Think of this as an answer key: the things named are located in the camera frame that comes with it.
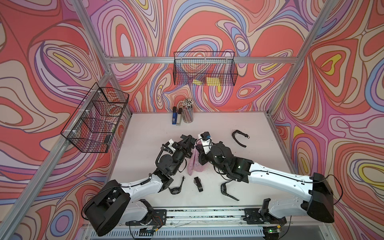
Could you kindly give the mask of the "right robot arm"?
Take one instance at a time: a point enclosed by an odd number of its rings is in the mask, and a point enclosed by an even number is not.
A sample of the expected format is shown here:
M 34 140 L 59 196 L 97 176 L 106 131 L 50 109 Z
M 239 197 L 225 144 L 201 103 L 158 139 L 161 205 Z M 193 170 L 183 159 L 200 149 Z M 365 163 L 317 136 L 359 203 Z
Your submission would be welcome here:
M 223 142 L 204 141 L 197 145 L 199 163 L 212 164 L 214 170 L 227 181 L 268 186 L 292 195 L 284 200 L 267 199 L 267 207 L 260 213 L 276 219 L 307 215 L 323 223 L 334 223 L 334 192 L 328 176 L 314 173 L 296 175 L 265 167 L 252 160 L 236 157 Z

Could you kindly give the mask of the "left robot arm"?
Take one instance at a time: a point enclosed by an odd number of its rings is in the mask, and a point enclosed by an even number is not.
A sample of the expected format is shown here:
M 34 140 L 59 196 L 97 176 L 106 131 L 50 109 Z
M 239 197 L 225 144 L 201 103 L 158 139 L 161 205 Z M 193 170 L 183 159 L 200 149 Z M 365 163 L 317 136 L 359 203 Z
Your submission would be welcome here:
M 156 169 L 147 178 L 123 184 L 111 180 L 85 204 L 82 217 L 90 222 L 99 237 L 120 223 L 151 222 L 153 208 L 144 197 L 170 186 L 184 160 L 192 156 L 197 142 L 191 135 L 181 138 L 179 142 L 169 140 L 162 145 L 155 160 Z

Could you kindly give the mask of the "pink microfibre cloth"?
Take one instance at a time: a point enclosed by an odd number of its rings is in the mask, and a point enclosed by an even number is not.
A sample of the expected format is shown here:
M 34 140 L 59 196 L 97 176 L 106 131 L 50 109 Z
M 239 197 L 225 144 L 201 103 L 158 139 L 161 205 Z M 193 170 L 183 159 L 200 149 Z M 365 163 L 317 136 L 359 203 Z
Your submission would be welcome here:
M 204 172 L 207 169 L 207 165 L 202 165 L 199 162 L 199 156 L 200 153 L 198 151 L 198 148 L 201 148 L 201 144 L 195 145 L 195 148 L 192 149 L 192 156 L 189 160 L 188 166 L 187 166 L 187 171 L 189 176 L 192 176 L 194 172 Z

